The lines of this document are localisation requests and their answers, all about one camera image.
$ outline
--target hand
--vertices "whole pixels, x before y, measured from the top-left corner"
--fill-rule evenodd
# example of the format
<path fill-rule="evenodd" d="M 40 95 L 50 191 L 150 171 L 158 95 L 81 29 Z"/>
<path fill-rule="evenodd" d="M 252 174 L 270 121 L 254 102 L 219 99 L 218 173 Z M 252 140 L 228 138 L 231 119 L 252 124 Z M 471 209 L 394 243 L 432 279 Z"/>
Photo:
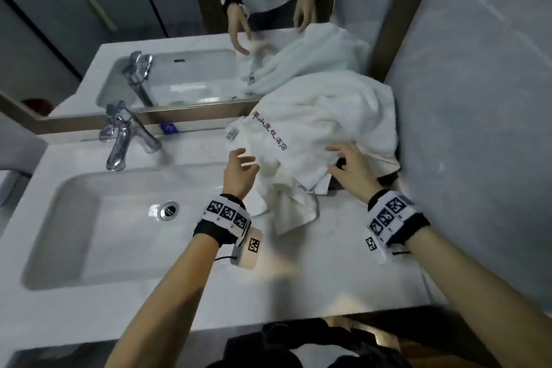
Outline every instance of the hand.
<path fill-rule="evenodd" d="M 295 5 L 295 14 L 293 15 L 293 24 L 295 28 L 299 27 L 299 33 L 307 28 L 309 23 L 318 22 L 316 15 L 316 0 L 297 0 Z"/>
<path fill-rule="evenodd" d="M 224 170 L 224 183 L 223 193 L 229 193 L 238 197 L 241 201 L 251 190 L 253 183 L 255 182 L 255 176 L 259 172 L 259 165 L 253 164 L 248 166 L 242 166 L 244 163 L 251 163 L 255 161 L 254 156 L 242 156 L 245 149 L 237 149 L 230 152 L 228 164 Z"/>
<path fill-rule="evenodd" d="M 354 144 L 334 144 L 326 147 L 329 152 L 338 152 L 345 157 L 347 164 L 343 169 L 328 165 L 328 172 L 337 179 L 347 192 L 368 204 L 371 197 L 382 189 L 376 177 L 368 167 L 364 155 Z"/>
<path fill-rule="evenodd" d="M 228 34 L 230 35 L 230 40 L 232 41 L 234 49 L 243 55 L 249 55 L 249 51 L 242 47 L 238 42 L 238 31 L 240 28 L 245 30 L 247 39 L 251 40 L 251 29 L 249 28 L 245 14 L 242 12 L 242 9 L 240 9 L 237 3 L 231 3 L 226 12 L 228 13 Z"/>

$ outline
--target reflected faucet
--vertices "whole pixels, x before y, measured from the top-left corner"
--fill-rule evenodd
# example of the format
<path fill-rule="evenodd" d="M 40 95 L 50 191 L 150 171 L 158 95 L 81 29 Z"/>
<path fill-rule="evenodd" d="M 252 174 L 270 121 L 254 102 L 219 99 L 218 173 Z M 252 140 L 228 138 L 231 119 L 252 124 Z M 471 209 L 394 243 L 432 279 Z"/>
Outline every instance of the reflected faucet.
<path fill-rule="evenodd" d="M 129 63 L 122 70 L 129 86 L 142 101 L 144 106 L 154 106 L 146 88 L 154 57 L 151 54 L 142 54 L 142 51 L 134 51 L 129 56 Z"/>
<path fill-rule="evenodd" d="M 161 148 L 161 142 L 149 133 L 134 113 L 130 112 L 124 101 L 119 101 L 116 105 L 110 103 L 106 108 L 106 115 L 107 125 L 100 131 L 99 140 L 106 143 L 113 138 L 117 130 L 117 139 L 107 158 L 107 170 L 120 172 L 127 166 L 127 151 L 135 135 L 146 153 L 155 153 Z"/>

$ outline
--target faucet spout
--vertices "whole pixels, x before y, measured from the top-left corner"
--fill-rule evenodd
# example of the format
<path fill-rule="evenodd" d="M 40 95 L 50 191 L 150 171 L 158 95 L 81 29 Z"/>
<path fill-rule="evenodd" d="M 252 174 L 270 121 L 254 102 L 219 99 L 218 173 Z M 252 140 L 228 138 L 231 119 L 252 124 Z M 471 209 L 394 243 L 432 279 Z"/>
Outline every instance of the faucet spout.
<path fill-rule="evenodd" d="M 107 158 L 106 169 L 120 172 L 126 165 L 127 151 L 130 142 L 137 137 L 146 153 L 155 153 L 161 149 L 161 142 L 149 133 L 140 120 L 126 107 L 125 102 L 107 107 L 108 125 L 100 132 L 100 141 L 107 142 L 117 131 L 113 149 Z"/>

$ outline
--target sink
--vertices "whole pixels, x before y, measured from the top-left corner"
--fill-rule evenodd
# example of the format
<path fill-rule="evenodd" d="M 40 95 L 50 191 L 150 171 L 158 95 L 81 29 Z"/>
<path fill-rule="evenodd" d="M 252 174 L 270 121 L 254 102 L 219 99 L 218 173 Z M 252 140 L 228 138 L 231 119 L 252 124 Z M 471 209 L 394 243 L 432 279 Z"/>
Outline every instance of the sink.
<path fill-rule="evenodd" d="M 189 243 L 200 213 L 220 193 L 226 164 L 99 172 L 65 181 L 30 255 L 32 290 L 162 277 Z M 174 219 L 159 218 L 174 201 Z"/>
<path fill-rule="evenodd" d="M 101 88 L 96 104 L 107 104 L 122 99 L 133 108 L 143 107 L 122 75 L 128 57 L 118 59 Z M 154 62 L 147 81 L 154 105 L 183 106 L 229 101 L 245 87 L 238 75 L 236 53 L 231 50 L 186 51 L 154 54 Z"/>

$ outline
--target mirror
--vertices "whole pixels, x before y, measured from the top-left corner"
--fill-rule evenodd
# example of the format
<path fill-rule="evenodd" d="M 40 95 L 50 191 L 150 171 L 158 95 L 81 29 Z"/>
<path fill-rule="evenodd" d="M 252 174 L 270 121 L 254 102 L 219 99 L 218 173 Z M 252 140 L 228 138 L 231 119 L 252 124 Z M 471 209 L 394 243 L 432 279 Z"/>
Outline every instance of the mirror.
<path fill-rule="evenodd" d="M 51 118 L 104 114 L 120 99 L 134 110 L 259 99 L 248 76 L 302 38 L 295 26 L 330 21 L 373 46 L 389 4 L 0 0 L 0 93 Z M 246 27 L 251 41 L 234 39 Z"/>

